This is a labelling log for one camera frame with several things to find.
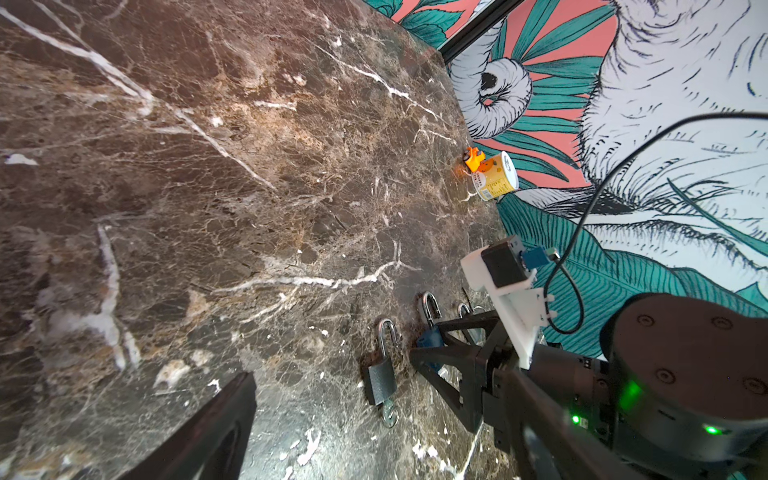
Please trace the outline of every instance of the brown marble surface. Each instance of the brown marble surface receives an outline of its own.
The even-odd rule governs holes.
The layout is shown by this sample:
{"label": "brown marble surface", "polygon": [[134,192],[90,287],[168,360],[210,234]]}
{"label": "brown marble surface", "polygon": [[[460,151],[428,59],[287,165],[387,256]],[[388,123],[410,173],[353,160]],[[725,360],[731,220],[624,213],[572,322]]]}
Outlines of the brown marble surface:
{"label": "brown marble surface", "polygon": [[7,0],[0,56],[0,478],[114,478],[243,370],[242,478],[512,476],[407,362],[504,235],[434,50],[359,0]]}

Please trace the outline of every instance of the paper cup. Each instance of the paper cup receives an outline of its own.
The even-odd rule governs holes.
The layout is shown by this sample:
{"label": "paper cup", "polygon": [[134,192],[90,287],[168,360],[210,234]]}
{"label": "paper cup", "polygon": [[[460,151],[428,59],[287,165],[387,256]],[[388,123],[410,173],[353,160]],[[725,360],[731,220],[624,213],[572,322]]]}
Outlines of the paper cup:
{"label": "paper cup", "polygon": [[514,192],[520,187],[518,173],[505,151],[482,161],[472,174],[472,183],[484,201]]}

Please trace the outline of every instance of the blue padlock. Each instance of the blue padlock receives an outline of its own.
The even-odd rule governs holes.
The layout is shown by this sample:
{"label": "blue padlock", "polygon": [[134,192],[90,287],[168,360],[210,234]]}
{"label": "blue padlock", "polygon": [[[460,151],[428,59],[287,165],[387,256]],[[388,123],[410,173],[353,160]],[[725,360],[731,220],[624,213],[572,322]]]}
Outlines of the blue padlock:
{"label": "blue padlock", "polygon": [[[422,295],[422,315],[427,322],[427,331],[422,333],[419,339],[416,340],[416,346],[419,348],[445,346],[440,329],[435,325],[435,320],[441,319],[442,314],[440,313],[437,299],[431,292],[424,292]],[[427,363],[427,366],[435,370],[435,372],[439,372],[442,368],[440,363]]]}

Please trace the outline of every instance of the screw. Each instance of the screw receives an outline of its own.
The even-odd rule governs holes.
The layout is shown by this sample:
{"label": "screw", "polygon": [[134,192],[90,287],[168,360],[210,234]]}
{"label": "screw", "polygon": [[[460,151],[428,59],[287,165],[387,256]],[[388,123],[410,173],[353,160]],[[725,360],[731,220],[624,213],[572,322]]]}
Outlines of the screw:
{"label": "screw", "polygon": [[744,388],[755,395],[765,395],[768,392],[768,386],[760,379],[748,377],[744,379]]}
{"label": "screw", "polygon": [[659,380],[661,380],[664,383],[674,383],[675,382],[674,374],[672,372],[670,372],[669,370],[667,370],[667,369],[658,369],[656,371],[656,378],[658,378]]}
{"label": "screw", "polygon": [[656,323],[656,320],[654,320],[652,316],[640,315],[637,318],[637,322],[642,326],[653,326],[653,324]]}
{"label": "screw", "polygon": [[730,330],[733,328],[733,322],[722,316],[716,316],[712,319],[712,325],[721,330]]}

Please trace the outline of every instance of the black padlock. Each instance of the black padlock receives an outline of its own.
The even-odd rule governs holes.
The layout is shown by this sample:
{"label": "black padlock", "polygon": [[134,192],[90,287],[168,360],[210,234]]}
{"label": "black padlock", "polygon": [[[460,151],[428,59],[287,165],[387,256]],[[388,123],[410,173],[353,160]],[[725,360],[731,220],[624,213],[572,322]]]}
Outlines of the black padlock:
{"label": "black padlock", "polygon": [[397,390],[395,383],[395,368],[392,366],[392,357],[387,355],[384,346],[384,327],[389,327],[389,335],[392,343],[397,346],[397,329],[390,319],[379,322],[376,332],[379,336],[379,349],[382,352],[382,361],[365,368],[362,371],[362,380],[366,386],[366,397],[371,405],[381,405]]}

